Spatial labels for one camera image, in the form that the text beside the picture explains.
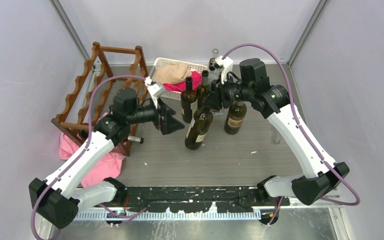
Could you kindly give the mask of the black-neck green wine bottle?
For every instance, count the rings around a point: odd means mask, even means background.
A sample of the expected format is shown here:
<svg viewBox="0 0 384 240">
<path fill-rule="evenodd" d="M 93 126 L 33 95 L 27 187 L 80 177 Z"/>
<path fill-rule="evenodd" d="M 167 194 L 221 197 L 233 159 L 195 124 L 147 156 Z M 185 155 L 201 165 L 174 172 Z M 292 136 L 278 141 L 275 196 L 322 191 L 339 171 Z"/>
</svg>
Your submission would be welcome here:
<svg viewBox="0 0 384 240">
<path fill-rule="evenodd" d="M 184 140 L 189 150 L 198 150 L 201 147 L 214 118 L 212 110 L 204 107 L 203 96 L 198 97 L 197 103 L 198 109 L 193 114 Z"/>
</svg>

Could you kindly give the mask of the silver-neck dark wine bottle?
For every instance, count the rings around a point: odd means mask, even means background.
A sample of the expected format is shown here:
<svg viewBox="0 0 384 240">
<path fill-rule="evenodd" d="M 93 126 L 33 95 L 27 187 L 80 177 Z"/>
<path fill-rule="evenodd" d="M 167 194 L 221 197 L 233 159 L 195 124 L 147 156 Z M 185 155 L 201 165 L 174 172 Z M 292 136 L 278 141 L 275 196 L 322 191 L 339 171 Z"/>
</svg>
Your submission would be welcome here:
<svg viewBox="0 0 384 240">
<path fill-rule="evenodd" d="M 134 136 L 131 132 L 131 126 L 128 123 L 117 122 L 114 120 L 99 121 L 91 131 L 80 130 L 79 136 L 86 141 L 90 147 L 116 147 L 125 141 L 142 144 L 143 137 Z"/>
</svg>

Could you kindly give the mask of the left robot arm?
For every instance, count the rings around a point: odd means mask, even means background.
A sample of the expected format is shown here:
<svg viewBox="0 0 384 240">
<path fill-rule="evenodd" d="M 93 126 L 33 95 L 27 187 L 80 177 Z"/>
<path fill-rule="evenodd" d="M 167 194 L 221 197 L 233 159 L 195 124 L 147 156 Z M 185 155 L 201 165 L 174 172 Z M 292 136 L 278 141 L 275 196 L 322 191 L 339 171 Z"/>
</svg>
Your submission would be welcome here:
<svg viewBox="0 0 384 240">
<path fill-rule="evenodd" d="M 163 135 L 184 129 L 184 124 L 173 117 L 175 114 L 158 97 L 143 105 L 132 88 L 119 90 L 110 113 L 88 131 L 88 138 L 69 160 L 45 180 L 35 178 L 29 184 L 33 212 L 61 230 L 83 210 L 103 203 L 121 206 L 127 191 L 113 177 L 82 189 L 78 185 L 100 159 L 128 138 L 132 125 L 152 122 Z"/>
</svg>

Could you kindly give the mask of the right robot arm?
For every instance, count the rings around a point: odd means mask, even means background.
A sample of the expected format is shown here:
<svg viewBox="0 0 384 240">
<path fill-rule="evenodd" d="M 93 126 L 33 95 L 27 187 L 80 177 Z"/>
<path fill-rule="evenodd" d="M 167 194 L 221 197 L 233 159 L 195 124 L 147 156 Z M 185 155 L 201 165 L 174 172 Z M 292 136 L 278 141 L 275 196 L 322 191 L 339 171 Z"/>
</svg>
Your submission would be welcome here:
<svg viewBox="0 0 384 240">
<path fill-rule="evenodd" d="M 233 102 L 249 102 L 280 133 L 301 167 L 300 175 L 274 175 L 260 182 L 257 198 L 261 204 L 268 206 L 277 197 L 293 197 L 310 206 L 338 187 L 340 179 L 350 172 L 348 165 L 336 162 L 324 151 L 302 122 L 288 90 L 270 83 L 263 61 L 259 58 L 241 61 L 238 81 L 228 77 L 233 68 L 229 57 L 212 58 L 209 67 L 218 76 L 211 82 L 211 93 L 203 105 L 219 110 L 229 108 Z"/>
</svg>

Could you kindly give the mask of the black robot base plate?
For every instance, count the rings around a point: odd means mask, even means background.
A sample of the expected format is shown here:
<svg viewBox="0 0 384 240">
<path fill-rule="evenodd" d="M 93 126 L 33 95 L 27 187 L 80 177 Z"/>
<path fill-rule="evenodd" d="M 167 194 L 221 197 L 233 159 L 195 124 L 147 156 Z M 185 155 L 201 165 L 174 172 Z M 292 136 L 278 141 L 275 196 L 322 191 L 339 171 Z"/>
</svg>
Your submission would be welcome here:
<svg viewBox="0 0 384 240">
<path fill-rule="evenodd" d="M 148 213 L 250 213 L 257 208 L 275 209 L 279 197 L 270 197 L 258 186 L 128 186 L 123 196 L 105 207 Z"/>
</svg>

